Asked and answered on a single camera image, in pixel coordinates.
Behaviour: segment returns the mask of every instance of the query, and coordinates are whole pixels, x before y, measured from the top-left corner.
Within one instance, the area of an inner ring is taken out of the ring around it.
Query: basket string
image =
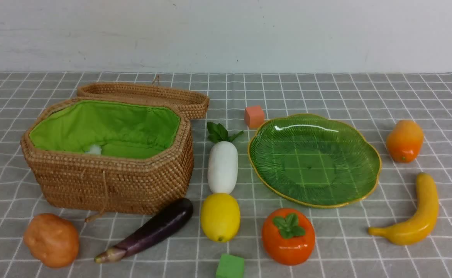
[[[154,80],[152,81],[152,86],[154,86],[155,82],[157,81],[157,86],[161,85],[161,82],[159,81],[159,74],[156,75]]]
[[[96,213],[94,215],[91,215],[87,218],[85,218],[85,223],[89,223],[92,222],[94,220],[96,220],[97,218],[101,217],[104,214],[104,210],[107,207],[107,204],[109,203],[109,193],[108,193],[108,188],[107,188],[107,183],[106,183],[106,170],[102,171],[102,182],[104,183],[104,193],[106,198],[104,199],[104,205],[102,206],[102,209],[99,211],[99,213]]]

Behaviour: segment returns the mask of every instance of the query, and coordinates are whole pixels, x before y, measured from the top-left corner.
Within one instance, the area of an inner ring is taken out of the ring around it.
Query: orange
[[[423,130],[411,120],[400,120],[387,137],[387,149],[396,162],[411,162],[423,145]]]
[[[35,216],[25,230],[23,241],[32,256],[50,268],[70,265],[80,248],[73,224],[51,213]]]

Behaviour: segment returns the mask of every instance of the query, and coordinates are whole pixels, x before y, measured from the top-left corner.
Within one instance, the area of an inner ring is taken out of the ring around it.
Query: eggplant
[[[151,248],[178,232],[192,218],[192,214],[192,202],[187,198],[180,198],[159,211],[126,239],[97,255],[95,262],[118,262]]]

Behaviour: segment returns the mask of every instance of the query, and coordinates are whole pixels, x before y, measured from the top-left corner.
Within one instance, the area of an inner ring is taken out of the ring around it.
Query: green foam cube
[[[229,254],[222,254],[215,278],[243,278],[245,259]]]

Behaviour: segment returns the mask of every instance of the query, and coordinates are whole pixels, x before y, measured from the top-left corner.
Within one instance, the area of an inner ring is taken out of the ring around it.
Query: basket lid
[[[144,98],[155,103],[171,104],[189,119],[205,118],[209,103],[206,95],[190,90],[122,82],[88,84],[79,87],[76,95],[105,100]]]

